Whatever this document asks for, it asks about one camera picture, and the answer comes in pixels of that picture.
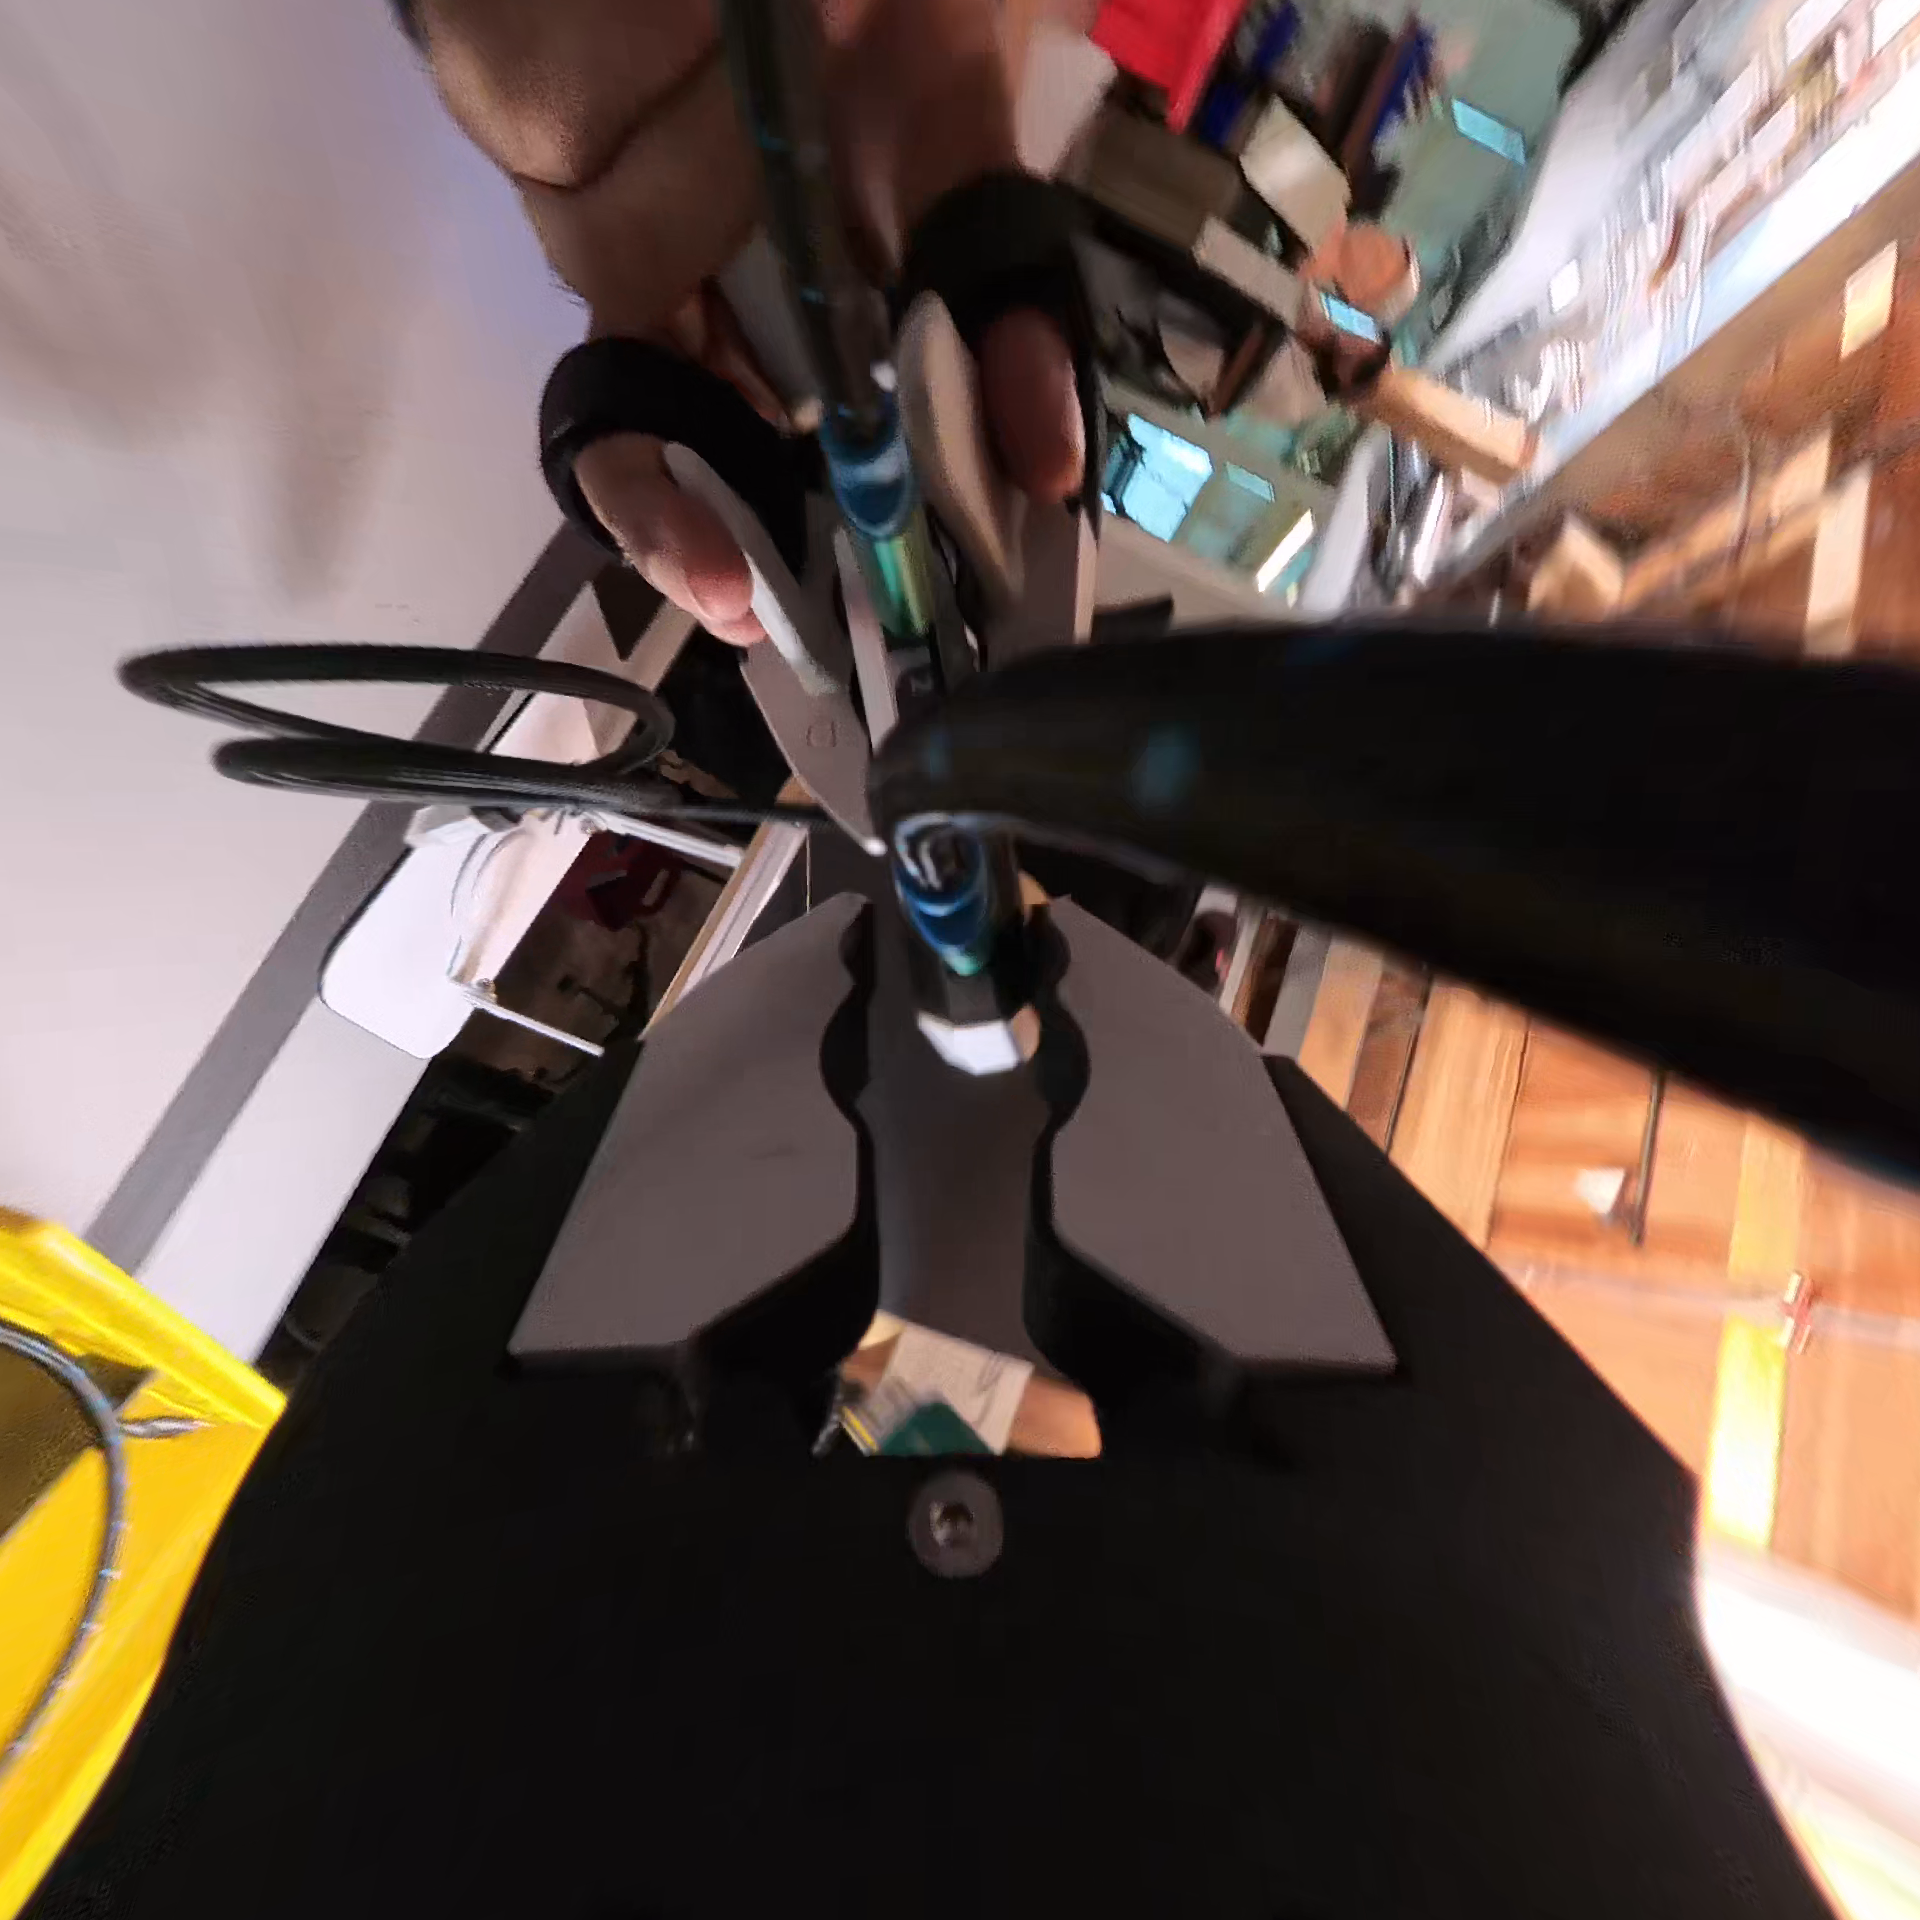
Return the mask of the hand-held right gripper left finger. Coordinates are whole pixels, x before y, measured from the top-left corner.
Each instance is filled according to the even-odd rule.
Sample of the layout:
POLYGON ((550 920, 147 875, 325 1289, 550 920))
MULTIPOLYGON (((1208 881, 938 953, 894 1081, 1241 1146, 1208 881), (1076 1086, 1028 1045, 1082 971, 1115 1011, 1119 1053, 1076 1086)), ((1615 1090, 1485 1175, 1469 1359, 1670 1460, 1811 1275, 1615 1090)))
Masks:
POLYGON ((824 1399, 880 1307, 877 903, 837 894, 640 1045, 511 1336, 524 1371, 824 1399))

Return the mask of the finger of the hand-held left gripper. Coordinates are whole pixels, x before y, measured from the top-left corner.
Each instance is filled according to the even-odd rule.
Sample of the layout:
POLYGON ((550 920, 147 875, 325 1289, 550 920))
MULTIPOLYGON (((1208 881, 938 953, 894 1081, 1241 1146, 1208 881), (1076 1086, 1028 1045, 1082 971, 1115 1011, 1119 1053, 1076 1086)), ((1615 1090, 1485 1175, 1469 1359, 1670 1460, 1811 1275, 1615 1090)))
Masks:
POLYGON ((1099 604, 1099 526, 1086 507, 1016 495, 1009 571, 982 587, 988 669, 1091 641, 1099 604))
POLYGON ((791 774, 828 816, 869 856, 883 851, 869 809, 872 733, 856 709, 856 647, 834 608, 841 584, 837 508, 805 494, 805 560, 784 560, 772 530, 705 458, 666 445, 675 486, 699 498, 740 543, 750 611, 766 629, 748 647, 742 674, 791 774))

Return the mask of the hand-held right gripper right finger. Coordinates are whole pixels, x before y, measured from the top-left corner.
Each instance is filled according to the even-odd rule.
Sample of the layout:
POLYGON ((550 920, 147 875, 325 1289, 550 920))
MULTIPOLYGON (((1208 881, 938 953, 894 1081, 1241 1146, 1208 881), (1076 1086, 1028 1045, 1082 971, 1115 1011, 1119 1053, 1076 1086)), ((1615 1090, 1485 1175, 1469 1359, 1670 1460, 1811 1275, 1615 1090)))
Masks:
POLYGON ((1393 1379, 1260 1047, 1082 903, 1046 915, 1028 1336, 1094 1404, 1393 1379))

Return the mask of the yellow divided storage bin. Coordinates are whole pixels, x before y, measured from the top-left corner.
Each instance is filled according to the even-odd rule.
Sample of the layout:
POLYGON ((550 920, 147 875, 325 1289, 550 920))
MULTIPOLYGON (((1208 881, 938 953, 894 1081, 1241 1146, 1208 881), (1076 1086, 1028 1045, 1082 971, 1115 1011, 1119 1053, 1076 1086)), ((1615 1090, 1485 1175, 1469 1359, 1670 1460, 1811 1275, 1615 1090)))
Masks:
POLYGON ((280 1409, 82 1236, 5 1210, 5 1916, 117 1763, 280 1409))

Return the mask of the person's left hand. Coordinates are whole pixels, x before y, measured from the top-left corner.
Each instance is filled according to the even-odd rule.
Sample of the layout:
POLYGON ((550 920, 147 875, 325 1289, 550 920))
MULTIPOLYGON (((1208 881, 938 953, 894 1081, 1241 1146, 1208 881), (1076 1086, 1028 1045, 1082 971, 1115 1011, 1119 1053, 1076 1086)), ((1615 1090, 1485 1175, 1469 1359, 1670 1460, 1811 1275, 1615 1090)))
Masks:
MULTIPOLYGON (((760 223, 715 3, 395 3, 457 127, 515 182, 593 334, 705 364, 777 420, 777 390, 721 314, 718 276, 760 223)), ((950 190, 1018 163, 1016 107, 1043 21, 1099 3, 815 3, 829 43, 829 134, 853 228, 880 269, 950 190)), ((1035 311, 978 350, 1000 469, 1035 503, 1086 475, 1073 353, 1035 311)), ((713 636, 766 623, 732 531, 685 495, 656 438, 581 453, 581 494, 623 558, 713 636)))

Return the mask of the white metal stand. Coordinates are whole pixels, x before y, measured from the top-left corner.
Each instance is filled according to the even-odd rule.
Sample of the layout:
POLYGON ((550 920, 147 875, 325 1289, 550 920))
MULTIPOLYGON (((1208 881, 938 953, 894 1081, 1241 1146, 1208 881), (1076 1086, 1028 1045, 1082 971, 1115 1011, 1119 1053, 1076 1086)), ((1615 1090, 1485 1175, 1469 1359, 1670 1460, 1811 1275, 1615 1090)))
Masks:
POLYGON ((420 1061, 440 1053, 472 1015, 601 1057, 599 1041, 501 996, 507 964, 589 839, 589 826, 570 814, 485 820, 472 806, 422 806, 405 826, 395 870, 327 953, 325 1004, 420 1061))

